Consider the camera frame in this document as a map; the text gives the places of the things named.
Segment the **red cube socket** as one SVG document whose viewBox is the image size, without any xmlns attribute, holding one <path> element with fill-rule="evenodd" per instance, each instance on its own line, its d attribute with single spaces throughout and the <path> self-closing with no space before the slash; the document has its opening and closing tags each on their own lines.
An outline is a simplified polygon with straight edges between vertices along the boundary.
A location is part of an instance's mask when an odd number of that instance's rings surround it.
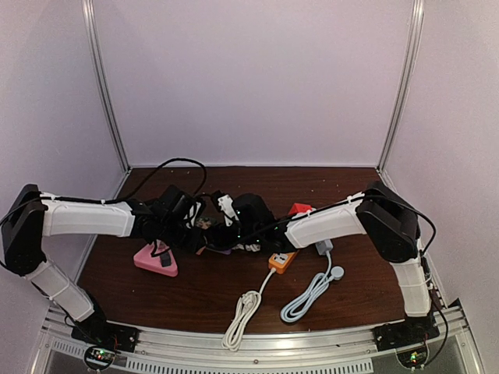
<svg viewBox="0 0 499 374">
<path fill-rule="evenodd" d="M 288 215 L 295 216 L 296 214 L 309 213 L 310 211 L 313 211 L 313 207 L 309 204 L 293 203 Z"/>
</svg>

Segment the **dark green cube adapter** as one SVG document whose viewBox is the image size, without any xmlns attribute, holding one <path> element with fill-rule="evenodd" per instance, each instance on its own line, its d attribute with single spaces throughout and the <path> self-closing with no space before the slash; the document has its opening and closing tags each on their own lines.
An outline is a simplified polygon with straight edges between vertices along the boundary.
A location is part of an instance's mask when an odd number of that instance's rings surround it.
<svg viewBox="0 0 499 374">
<path fill-rule="evenodd" d="M 215 226 L 216 223 L 216 220 L 209 217 L 200 217 L 196 219 L 196 226 L 203 230 L 207 230 L 208 228 Z"/>
</svg>

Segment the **purple power strip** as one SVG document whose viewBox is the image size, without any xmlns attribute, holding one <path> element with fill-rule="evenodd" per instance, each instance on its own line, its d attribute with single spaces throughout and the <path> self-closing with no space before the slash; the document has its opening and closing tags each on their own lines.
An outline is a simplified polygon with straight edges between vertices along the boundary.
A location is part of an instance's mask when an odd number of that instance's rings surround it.
<svg viewBox="0 0 499 374">
<path fill-rule="evenodd" d="M 232 250 L 231 249 L 227 249 L 227 250 L 218 250 L 218 249 L 210 249 L 210 248 L 207 248 L 207 251 L 210 251 L 210 252 L 214 252 L 214 253 L 218 253 L 218 254 L 222 254 L 222 255 L 225 255 L 225 256 L 228 256 L 232 253 Z"/>
</svg>

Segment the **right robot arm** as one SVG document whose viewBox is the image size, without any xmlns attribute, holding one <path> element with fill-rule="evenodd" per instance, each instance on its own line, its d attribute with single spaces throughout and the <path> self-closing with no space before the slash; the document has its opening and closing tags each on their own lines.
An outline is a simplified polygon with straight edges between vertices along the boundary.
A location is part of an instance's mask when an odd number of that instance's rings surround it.
<svg viewBox="0 0 499 374">
<path fill-rule="evenodd" d="M 225 251 L 237 245 L 258 245 L 269 252 L 293 252 L 327 239 L 367 235 L 380 257 L 394 269 L 405 314 L 400 338 L 417 343 L 430 330 L 426 316 L 431 300 L 420 246 L 419 219 L 423 214 L 383 182 L 319 209 L 310 208 L 276 218 L 259 196 L 246 194 L 232 204 L 232 224 L 203 232 L 209 249 Z"/>
</svg>

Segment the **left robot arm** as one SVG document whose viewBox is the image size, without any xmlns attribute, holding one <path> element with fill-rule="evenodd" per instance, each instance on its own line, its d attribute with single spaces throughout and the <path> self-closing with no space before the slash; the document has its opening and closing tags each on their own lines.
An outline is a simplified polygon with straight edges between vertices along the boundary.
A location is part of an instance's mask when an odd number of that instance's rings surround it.
<svg viewBox="0 0 499 374">
<path fill-rule="evenodd" d="M 96 346 L 112 338 L 111 327 L 96 317 L 97 304 L 42 250 L 43 238 L 55 235 L 107 235 L 161 241 L 180 247 L 193 237 L 196 219 L 204 210 L 171 185 L 149 203 L 137 199 L 92 200 L 23 187 L 1 221 L 5 268 L 38 286 L 72 319 L 82 323 L 83 335 Z"/>
</svg>

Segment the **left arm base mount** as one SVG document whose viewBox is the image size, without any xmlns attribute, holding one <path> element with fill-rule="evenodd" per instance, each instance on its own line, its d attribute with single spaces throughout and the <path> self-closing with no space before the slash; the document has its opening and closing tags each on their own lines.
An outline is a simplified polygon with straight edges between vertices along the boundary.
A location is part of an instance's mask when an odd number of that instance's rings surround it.
<svg viewBox="0 0 499 374">
<path fill-rule="evenodd" d="M 94 312 L 82 322 L 75 320 L 65 309 L 63 311 L 71 321 L 73 339 L 112 351 L 134 352 L 139 330 L 108 322 L 99 305 L 94 306 Z"/>
</svg>

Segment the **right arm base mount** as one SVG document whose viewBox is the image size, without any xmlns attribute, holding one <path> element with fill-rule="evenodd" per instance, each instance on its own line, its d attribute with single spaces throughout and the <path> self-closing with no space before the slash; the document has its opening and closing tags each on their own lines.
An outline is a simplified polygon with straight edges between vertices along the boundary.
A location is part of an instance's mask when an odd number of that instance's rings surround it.
<svg viewBox="0 0 499 374">
<path fill-rule="evenodd" d="M 406 316 L 401 322 L 385 323 L 373 328 L 378 351 L 421 344 L 439 336 L 440 331 L 431 313 L 423 317 Z"/>
</svg>

